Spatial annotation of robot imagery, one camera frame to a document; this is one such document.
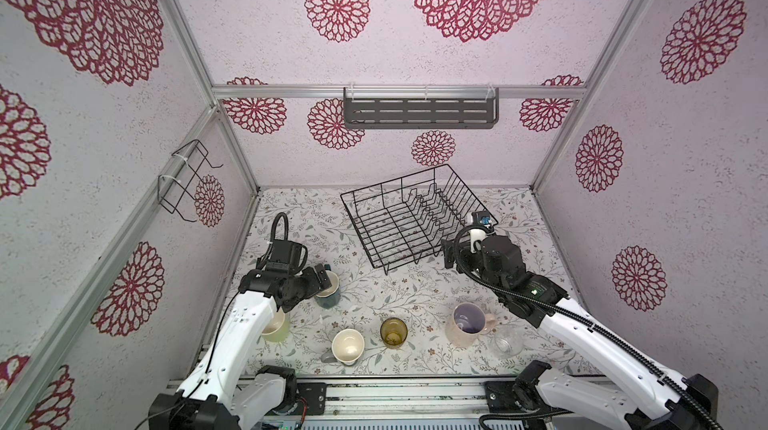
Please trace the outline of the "dark green mug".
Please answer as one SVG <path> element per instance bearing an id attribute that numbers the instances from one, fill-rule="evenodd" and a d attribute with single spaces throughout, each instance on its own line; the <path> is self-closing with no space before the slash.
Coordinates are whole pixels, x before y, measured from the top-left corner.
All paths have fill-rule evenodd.
<path id="1" fill-rule="evenodd" d="M 328 264 L 324 265 L 324 269 L 331 285 L 329 288 L 318 293 L 315 296 L 315 301 L 321 308 L 331 309 L 338 305 L 341 300 L 340 279 Z"/>

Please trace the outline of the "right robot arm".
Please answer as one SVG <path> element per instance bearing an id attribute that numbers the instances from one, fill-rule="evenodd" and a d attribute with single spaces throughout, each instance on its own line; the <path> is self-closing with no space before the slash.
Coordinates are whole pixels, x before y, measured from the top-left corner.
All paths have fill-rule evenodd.
<path id="1" fill-rule="evenodd" d="M 483 415 L 482 428 L 500 420 L 575 414 L 610 429 L 718 429 L 717 386 L 701 374 L 685 377 L 604 327 L 550 279 L 526 269 L 506 236 L 472 224 L 441 242 L 445 265 L 492 291 L 510 313 L 574 349 L 615 384 L 582 382 L 534 360 L 504 392 L 501 412 Z"/>

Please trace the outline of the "light green mug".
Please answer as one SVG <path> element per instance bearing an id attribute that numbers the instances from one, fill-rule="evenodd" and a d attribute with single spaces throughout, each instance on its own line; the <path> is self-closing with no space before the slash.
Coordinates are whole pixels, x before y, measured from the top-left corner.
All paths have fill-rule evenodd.
<path id="1" fill-rule="evenodd" d="M 282 309 L 279 309 L 269 324 L 261 333 L 261 338 L 267 342 L 279 343 L 285 341 L 290 335 L 290 318 Z"/>

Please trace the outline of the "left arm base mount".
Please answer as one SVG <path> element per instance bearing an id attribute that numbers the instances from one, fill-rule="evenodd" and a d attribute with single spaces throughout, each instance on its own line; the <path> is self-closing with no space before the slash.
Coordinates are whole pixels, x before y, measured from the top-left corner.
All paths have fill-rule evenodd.
<path id="1" fill-rule="evenodd" d="M 276 407 L 267 412 L 267 416 L 318 416 L 325 412 L 328 384 L 324 381 L 304 381 L 297 377 L 296 371 L 288 367 L 273 365 L 263 366 L 254 377 L 280 377 L 284 388 L 281 392 L 269 391 L 271 395 L 281 396 Z"/>

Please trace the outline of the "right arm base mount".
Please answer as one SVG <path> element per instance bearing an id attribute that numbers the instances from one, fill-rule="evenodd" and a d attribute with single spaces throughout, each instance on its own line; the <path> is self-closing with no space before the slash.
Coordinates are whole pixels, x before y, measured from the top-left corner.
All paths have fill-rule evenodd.
<path id="1" fill-rule="evenodd" d="M 568 414 L 567 410 L 544 402 L 535 385 L 517 380 L 492 380 L 484 383 L 484 391 L 491 413 L 522 415 Z"/>

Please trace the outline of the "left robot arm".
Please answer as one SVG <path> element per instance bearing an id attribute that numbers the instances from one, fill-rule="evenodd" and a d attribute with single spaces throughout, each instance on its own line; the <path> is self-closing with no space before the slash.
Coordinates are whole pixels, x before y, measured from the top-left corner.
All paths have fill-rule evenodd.
<path id="1" fill-rule="evenodd" d="M 174 394 L 159 394 L 148 410 L 150 429 L 252 429 L 268 413 L 291 411 L 299 398 L 296 373 L 267 365 L 238 390 L 250 353 L 280 310 L 331 287 L 329 267 L 318 264 L 295 275 L 258 271 L 228 304 L 214 338 Z"/>

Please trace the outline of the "black wire dish rack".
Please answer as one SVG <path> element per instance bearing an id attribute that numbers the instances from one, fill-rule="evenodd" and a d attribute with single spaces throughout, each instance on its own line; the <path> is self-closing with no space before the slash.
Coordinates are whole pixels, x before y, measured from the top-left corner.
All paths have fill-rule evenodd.
<path id="1" fill-rule="evenodd" d="M 471 223 L 498 219 L 448 164 L 346 191 L 343 206 L 369 263 L 385 273 L 437 256 Z"/>

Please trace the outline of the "cream grey mug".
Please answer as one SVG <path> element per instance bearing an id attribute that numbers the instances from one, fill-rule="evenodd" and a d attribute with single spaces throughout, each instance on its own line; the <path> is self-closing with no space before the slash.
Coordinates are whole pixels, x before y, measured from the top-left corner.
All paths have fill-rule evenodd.
<path id="1" fill-rule="evenodd" d="M 339 363 L 352 366 L 357 363 L 365 350 L 365 339 L 355 329 L 344 329 L 338 332 L 332 340 L 331 347 L 320 360 L 323 363 Z"/>

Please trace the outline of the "amber glass cup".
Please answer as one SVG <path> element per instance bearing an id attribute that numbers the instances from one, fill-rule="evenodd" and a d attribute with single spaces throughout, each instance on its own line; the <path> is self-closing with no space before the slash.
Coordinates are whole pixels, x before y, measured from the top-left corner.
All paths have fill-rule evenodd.
<path id="1" fill-rule="evenodd" d="M 399 348 L 407 340 L 408 327 L 403 320 L 390 317 L 380 325 L 379 335 L 386 347 Z"/>

